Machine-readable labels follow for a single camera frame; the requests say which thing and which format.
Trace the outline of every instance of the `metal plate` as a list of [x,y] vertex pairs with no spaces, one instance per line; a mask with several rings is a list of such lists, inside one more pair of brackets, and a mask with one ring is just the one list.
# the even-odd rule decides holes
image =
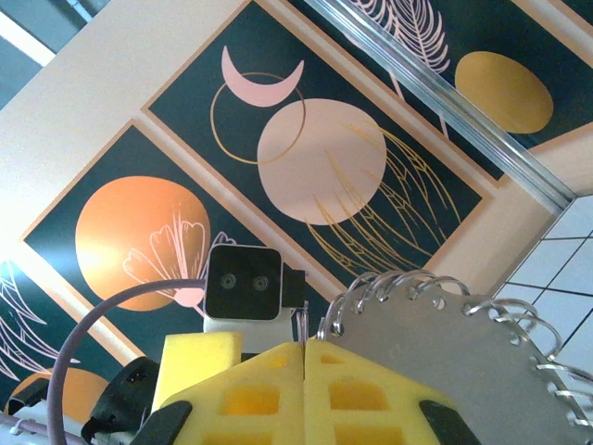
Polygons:
[[562,382],[535,370],[532,360],[545,360],[536,346],[510,343],[517,323],[496,323],[486,310],[462,313],[486,298],[433,288],[411,300],[407,291],[372,299],[362,314],[347,308],[343,336],[326,339],[449,396],[484,445],[574,445],[593,436],[569,423],[573,405],[549,393],[548,382]]

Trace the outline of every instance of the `yellow foam block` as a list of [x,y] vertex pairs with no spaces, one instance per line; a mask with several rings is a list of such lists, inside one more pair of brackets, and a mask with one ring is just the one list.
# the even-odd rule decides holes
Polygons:
[[240,332],[167,336],[152,411],[173,394],[240,363],[242,343]]
[[329,342],[305,354],[307,445],[439,445],[420,401],[454,408],[439,392]]
[[192,411],[175,445],[304,445],[303,353],[284,343],[167,399]]

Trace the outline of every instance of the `mustard yellow oval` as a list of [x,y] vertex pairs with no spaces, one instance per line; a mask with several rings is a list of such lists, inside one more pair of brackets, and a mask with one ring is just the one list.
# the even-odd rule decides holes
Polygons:
[[509,133],[538,132],[554,112],[546,85],[500,54],[476,51],[464,56],[455,70],[455,87]]

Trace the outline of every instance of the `black plastic part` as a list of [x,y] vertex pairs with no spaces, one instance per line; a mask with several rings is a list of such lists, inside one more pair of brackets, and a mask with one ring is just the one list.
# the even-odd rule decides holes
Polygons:
[[280,313],[282,255],[273,248],[220,244],[210,251],[204,311],[226,320],[273,320]]
[[82,427],[82,438],[91,443],[95,433],[138,431],[150,415],[158,369],[158,363],[147,357],[128,363],[101,394],[91,419]]
[[441,445],[481,445],[460,414],[433,400],[420,402],[420,409]]
[[173,445],[192,411],[189,401],[175,401],[152,413],[130,445]]
[[249,359],[253,359],[254,357],[258,356],[257,352],[243,352],[241,353],[241,362],[246,362]]
[[305,306],[306,278],[305,271],[293,271],[286,264],[284,265],[282,275],[283,308],[303,308]]
[[10,398],[8,401],[8,415],[14,415],[25,406],[35,406],[39,401],[46,400],[48,387],[48,379],[35,379],[30,385]]

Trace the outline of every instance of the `pink crescent moon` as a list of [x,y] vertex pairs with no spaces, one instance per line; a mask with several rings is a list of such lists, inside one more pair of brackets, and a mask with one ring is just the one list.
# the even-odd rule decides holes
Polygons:
[[221,64],[222,77],[234,95],[254,107],[271,107],[285,100],[297,88],[298,81],[303,74],[305,61],[301,60],[290,76],[283,81],[263,85],[248,81],[237,71],[226,46],[222,50]]

